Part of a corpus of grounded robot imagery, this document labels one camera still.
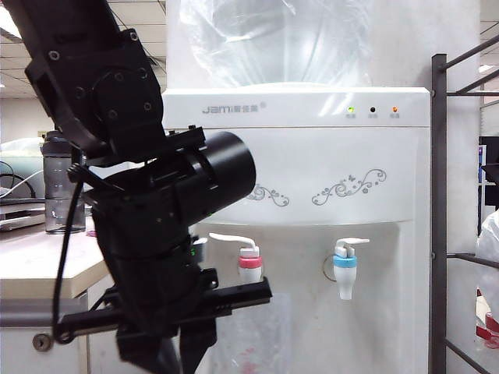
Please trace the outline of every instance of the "black metal frame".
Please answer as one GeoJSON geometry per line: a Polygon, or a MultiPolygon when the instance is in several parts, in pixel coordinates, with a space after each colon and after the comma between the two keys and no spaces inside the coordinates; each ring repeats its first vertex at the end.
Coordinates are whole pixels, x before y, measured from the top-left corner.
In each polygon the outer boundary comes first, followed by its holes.
{"type": "Polygon", "coordinates": [[[471,91],[499,76],[499,70],[456,90],[447,91],[447,70],[459,62],[499,43],[499,35],[447,62],[447,55],[432,57],[431,91],[431,189],[432,189],[432,267],[430,311],[430,374],[447,372],[447,348],[477,372],[490,374],[447,339],[447,261],[461,259],[499,269],[499,263],[475,257],[472,253],[447,253],[447,98],[458,96],[498,96],[499,91],[471,91]]]}

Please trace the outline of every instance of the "gray bottle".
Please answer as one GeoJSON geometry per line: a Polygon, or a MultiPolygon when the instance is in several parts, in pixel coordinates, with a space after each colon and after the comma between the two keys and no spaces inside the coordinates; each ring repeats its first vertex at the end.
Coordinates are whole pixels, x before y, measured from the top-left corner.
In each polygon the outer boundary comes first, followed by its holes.
{"type": "MultiPolygon", "coordinates": [[[[50,131],[41,148],[44,156],[45,230],[48,234],[64,234],[75,184],[68,178],[71,145],[59,131],[50,131]]],[[[85,204],[78,200],[72,232],[85,231],[85,204]]]]}

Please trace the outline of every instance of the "wire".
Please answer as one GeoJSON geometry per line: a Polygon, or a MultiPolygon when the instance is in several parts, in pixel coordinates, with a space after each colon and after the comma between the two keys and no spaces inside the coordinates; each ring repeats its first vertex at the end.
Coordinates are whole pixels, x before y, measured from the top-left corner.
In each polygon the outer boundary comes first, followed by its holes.
{"type": "Polygon", "coordinates": [[[100,304],[102,304],[102,302],[104,301],[104,295],[102,295],[96,302],[94,305],[92,305],[92,308],[90,308],[90,310],[97,310],[97,308],[99,307],[100,304]]]}
{"type": "MultiPolygon", "coordinates": [[[[0,164],[4,164],[7,168],[10,169],[10,172],[12,173],[12,175],[14,175],[14,169],[12,168],[12,166],[10,166],[10,164],[7,164],[5,161],[0,161],[0,164]]],[[[12,181],[10,182],[9,188],[12,188],[14,186],[15,181],[16,181],[16,179],[14,177],[12,177],[12,181]]]]}
{"type": "Polygon", "coordinates": [[[14,187],[12,187],[11,189],[7,190],[6,193],[4,193],[3,195],[0,195],[0,199],[6,197],[8,194],[10,194],[12,191],[14,191],[15,189],[17,189],[20,185],[22,185],[23,183],[26,183],[28,180],[32,179],[32,177],[34,177],[35,175],[38,175],[40,173],[43,173],[43,169],[42,170],[39,170],[37,171],[36,173],[33,173],[32,175],[30,175],[29,177],[25,178],[24,180],[22,180],[21,182],[19,182],[18,184],[16,184],[14,187]]]}
{"type": "Polygon", "coordinates": [[[55,279],[54,297],[52,299],[52,335],[55,341],[60,344],[68,344],[73,340],[73,336],[62,336],[59,331],[59,302],[61,298],[62,288],[62,274],[64,273],[65,259],[68,255],[69,236],[71,235],[71,228],[73,227],[73,219],[76,211],[76,205],[83,189],[83,182],[76,183],[71,204],[69,205],[68,219],[65,223],[64,238],[62,240],[61,257],[59,259],[59,267],[57,270],[57,278],[55,279]]]}
{"type": "Polygon", "coordinates": [[[26,183],[26,186],[28,189],[30,189],[30,195],[31,195],[31,199],[36,199],[37,195],[34,191],[34,188],[33,186],[29,183],[29,182],[25,182],[24,181],[24,178],[21,177],[20,175],[17,175],[17,174],[10,174],[10,173],[5,173],[5,174],[0,174],[0,178],[1,177],[12,177],[12,180],[15,181],[16,178],[20,179],[22,183],[26,183]]]}

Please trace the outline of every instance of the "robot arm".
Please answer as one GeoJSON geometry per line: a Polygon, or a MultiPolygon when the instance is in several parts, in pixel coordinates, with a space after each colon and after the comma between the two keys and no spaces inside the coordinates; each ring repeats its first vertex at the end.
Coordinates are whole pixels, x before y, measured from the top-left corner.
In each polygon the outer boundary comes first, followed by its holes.
{"type": "Polygon", "coordinates": [[[216,270],[200,268],[188,229],[251,192],[250,152],[228,132],[206,140],[191,126],[165,135],[160,87],[139,37],[119,30],[105,0],[4,5],[32,58],[28,79],[87,165],[147,162],[105,180],[78,164],[69,169],[79,186],[93,187],[83,198],[92,206],[115,286],[103,296],[104,309],[60,319],[55,313],[55,339],[65,344],[118,329],[122,359],[150,372],[177,373],[170,339],[180,332],[183,372],[194,373],[217,340],[217,317],[271,297],[267,280],[216,289],[216,270]]]}

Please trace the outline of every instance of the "white wall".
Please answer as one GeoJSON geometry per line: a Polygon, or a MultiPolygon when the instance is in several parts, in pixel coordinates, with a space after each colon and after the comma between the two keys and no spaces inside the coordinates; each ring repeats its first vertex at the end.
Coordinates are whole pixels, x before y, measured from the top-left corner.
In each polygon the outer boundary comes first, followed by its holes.
{"type": "Polygon", "coordinates": [[[480,135],[499,136],[499,101],[482,107],[480,112],[480,135]]]}
{"type": "Polygon", "coordinates": [[[0,143],[37,136],[54,129],[38,99],[0,100],[0,143]]]}
{"type": "MultiPolygon", "coordinates": [[[[168,2],[168,87],[209,87],[199,69],[178,17],[179,0],[168,2]]],[[[449,59],[480,43],[480,2],[477,0],[377,0],[373,2],[369,75],[374,86],[431,88],[430,60],[436,53],[449,59]]],[[[455,66],[448,77],[456,90],[478,77],[478,57],[455,66]]],[[[479,101],[448,100],[448,251],[473,252],[476,244],[476,166],[479,101]]],[[[464,351],[474,351],[473,266],[450,261],[448,267],[448,337],[464,351]]],[[[448,373],[472,373],[450,351],[448,373]]]]}

